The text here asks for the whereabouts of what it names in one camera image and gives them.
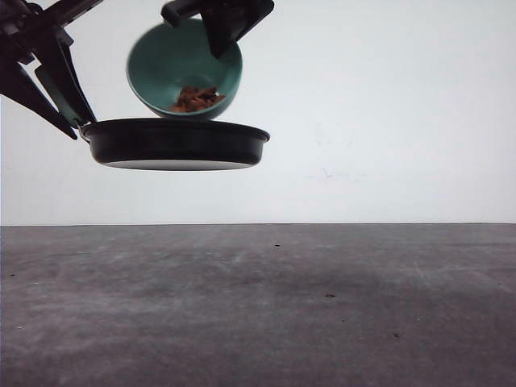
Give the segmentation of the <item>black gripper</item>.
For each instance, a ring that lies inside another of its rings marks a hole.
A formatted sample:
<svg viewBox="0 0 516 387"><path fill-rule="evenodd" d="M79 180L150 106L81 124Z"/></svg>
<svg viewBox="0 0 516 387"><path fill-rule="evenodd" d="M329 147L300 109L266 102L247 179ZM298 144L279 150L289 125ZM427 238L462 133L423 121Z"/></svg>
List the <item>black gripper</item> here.
<svg viewBox="0 0 516 387"><path fill-rule="evenodd" d="M162 18L178 27L180 21L201 15L210 52L220 58L274 9L274 1L171 1L161 8Z"/></svg>
<svg viewBox="0 0 516 387"><path fill-rule="evenodd" d="M44 9L29 1L1 2L1 95L32 110L72 139L70 123L95 123L94 113L77 77L64 28L99 1L57 1ZM21 64L35 59L38 79L57 110L40 92Z"/></svg>

